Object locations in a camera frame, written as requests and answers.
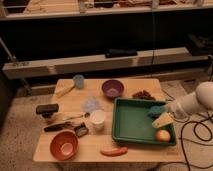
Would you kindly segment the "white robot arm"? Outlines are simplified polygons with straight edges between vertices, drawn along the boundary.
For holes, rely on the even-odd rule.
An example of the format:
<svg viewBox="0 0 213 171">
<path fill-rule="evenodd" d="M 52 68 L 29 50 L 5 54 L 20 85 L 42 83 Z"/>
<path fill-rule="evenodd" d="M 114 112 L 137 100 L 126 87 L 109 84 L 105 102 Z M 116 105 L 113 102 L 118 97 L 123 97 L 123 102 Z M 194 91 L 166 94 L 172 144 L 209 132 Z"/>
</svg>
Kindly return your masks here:
<svg viewBox="0 0 213 171">
<path fill-rule="evenodd" d="M 152 126 L 161 128 L 175 120 L 188 119 L 193 114 L 207 111 L 213 111 L 213 82 L 200 83 L 192 93 L 170 102 Z"/>
</svg>

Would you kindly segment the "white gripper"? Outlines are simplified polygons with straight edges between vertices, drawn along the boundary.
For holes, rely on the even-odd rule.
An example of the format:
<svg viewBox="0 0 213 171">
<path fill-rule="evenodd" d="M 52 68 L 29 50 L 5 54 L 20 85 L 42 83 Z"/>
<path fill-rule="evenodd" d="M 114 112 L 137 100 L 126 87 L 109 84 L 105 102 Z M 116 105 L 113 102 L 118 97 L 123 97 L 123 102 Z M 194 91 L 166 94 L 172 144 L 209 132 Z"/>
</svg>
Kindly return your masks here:
<svg viewBox="0 0 213 171">
<path fill-rule="evenodd" d="M 173 123 L 174 120 L 172 116 L 178 120 L 189 118 L 189 116 L 184 112 L 183 108 L 181 107 L 180 103 L 177 100 L 169 102 L 166 105 L 166 108 L 169 113 L 164 112 L 157 119 L 155 119 L 152 122 L 152 126 L 154 128 L 161 128 L 163 126 Z"/>
</svg>

